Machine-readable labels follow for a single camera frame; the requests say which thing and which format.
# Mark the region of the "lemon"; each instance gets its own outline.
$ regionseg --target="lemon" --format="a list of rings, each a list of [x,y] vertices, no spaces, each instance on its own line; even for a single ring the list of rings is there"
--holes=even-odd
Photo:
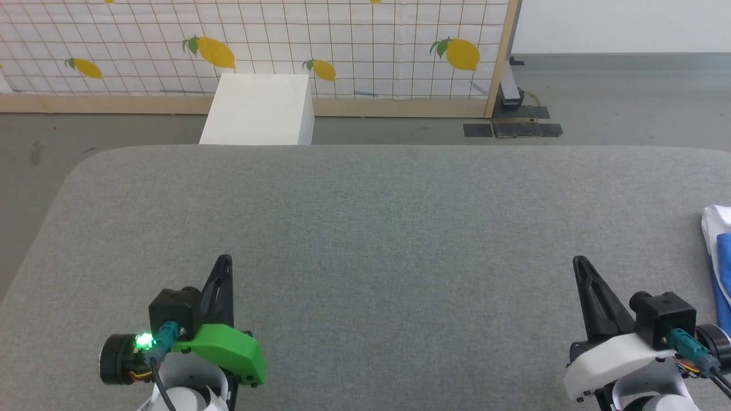
[[[435,41],[429,49],[429,54],[436,48],[436,54],[441,58],[447,52],[447,61],[452,67],[459,70],[477,70],[480,62],[480,51],[477,46],[464,39],[446,39]]]
[[[84,59],[74,59],[72,57],[70,59],[64,60],[64,66],[76,69],[79,71],[79,73],[87,77],[102,78],[102,71],[96,66],[96,64],[92,63],[91,61],[86,61]]]
[[[193,36],[183,40],[183,50],[186,46],[196,56],[198,50],[200,50],[201,57],[216,67],[236,69],[236,57],[234,57],[233,52],[227,45],[216,39]]]
[[[323,80],[335,81],[335,67],[332,64],[323,60],[308,60],[302,63],[302,67],[307,65],[307,69],[314,69],[315,75]]]

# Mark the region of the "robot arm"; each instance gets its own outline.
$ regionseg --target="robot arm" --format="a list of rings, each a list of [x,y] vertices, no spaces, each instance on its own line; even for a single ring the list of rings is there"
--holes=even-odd
[[[682,298],[636,293],[629,302],[635,321],[586,257],[574,258],[574,272],[587,340],[569,349],[569,398],[595,396],[601,411],[695,411],[684,379],[707,377],[728,391],[722,373],[731,366],[731,342],[715,325],[696,326],[696,311]],[[628,400],[637,394],[646,395]]]
[[[202,291],[163,290],[148,310],[154,336],[113,334],[99,356],[105,384],[155,382],[141,410],[233,410],[239,384],[264,383],[259,343],[251,331],[233,328],[229,255],[218,258]]]

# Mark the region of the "gray table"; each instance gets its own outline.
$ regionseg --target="gray table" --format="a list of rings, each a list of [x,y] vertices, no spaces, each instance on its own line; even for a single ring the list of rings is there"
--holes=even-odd
[[[268,381],[239,410],[598,410],[564,397],[583,336],[571,259],[623,301],[674,290],[713,321],[700,210],[731,157],[673,148],[159,146],[64,184],[0,307],[0,408],[135,410],[112,333],[234,260]],[[705,410],[728,402],[691,383]]]

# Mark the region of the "white pedestal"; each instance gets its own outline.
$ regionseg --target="white pedestal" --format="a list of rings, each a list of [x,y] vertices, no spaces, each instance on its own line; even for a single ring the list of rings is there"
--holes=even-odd
[[[200,144],[309,145],[314,121],[308,75],[223,74]]]

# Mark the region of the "lemon patterned curtain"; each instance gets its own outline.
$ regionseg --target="lemon patterned curtain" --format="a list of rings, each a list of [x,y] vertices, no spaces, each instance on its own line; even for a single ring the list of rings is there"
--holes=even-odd
[[[318,98],[486,99],[508,0],[2,0],[4,90],[212,95],[308,73]]]

